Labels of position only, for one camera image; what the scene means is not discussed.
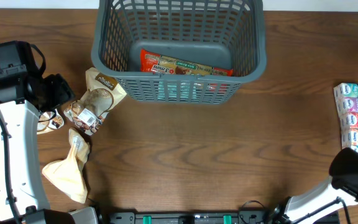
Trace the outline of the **San Remo spaghetti packet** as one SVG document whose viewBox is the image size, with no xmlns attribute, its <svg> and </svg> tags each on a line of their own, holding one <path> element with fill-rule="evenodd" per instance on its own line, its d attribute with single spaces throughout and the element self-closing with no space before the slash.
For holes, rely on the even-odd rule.
<svg viewBox="0 0 358 224">
<path fill-rule="evenodd" d="M 141 72 L 171 75 L 217 75 L 231 77 L 233 74 L 233 70 L 210 67 L 186 60 L 167 57 L 165 55 L 149 52 L 145 49 L 140 51 L 140 70 Z"/>
</svg>

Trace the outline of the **mint green wipes pack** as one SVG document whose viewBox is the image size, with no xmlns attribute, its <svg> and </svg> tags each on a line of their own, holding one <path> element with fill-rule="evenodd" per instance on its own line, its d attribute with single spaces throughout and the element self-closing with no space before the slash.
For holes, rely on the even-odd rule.
<svg viewBox="0 0 358 224">
<path fill-rule="evenodd" d="M 188 82 L 176 83 L 159 82 L 156 89 L 157 99 L 160 101 L 188 101 L 198 100 L 196 89 Z"/>
</svg>

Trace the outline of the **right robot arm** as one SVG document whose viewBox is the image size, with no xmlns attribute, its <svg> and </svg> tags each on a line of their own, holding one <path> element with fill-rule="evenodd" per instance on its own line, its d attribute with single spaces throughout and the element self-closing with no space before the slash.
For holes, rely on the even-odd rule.
<svg viewBox="0 0 358 224">
<path fill-rule="evenodd" d="M 302 195 L 288 197 L 266 223 L 331 223 L 338 210 L 358 205 L 358 83 L 340 83 L 333 91 L 342 149 L 328 178 Z"/>
</svg>

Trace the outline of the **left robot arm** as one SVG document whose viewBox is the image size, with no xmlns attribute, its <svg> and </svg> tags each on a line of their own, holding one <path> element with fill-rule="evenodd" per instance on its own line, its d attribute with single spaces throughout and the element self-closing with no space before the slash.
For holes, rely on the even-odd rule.
<svg viewBox="0 0 358 224">
<path fill-rule="evenodd" d="M 60 75 L 44 77 L 38 48 L 24 41 L 0 44 L 0 223 L 73 223 L 51 210 L 40 171 L 37 126 L 75 94 Z"/>
</svg>

